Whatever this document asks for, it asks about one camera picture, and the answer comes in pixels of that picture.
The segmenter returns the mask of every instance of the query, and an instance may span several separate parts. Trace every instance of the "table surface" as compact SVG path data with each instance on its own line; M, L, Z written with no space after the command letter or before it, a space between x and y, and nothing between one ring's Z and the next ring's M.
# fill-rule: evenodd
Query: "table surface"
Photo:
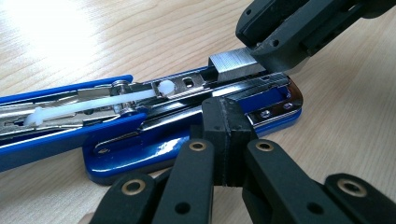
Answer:
M0 95L134 74L150 80L243 47L249 1L2 0ZM318 182L359 176L396 201L396 10L360 20L292 76L304 112L278 142ZM77 223L108 187L81 149L0 174L0 223ZM241 189L215 188L214 223L249 223Z

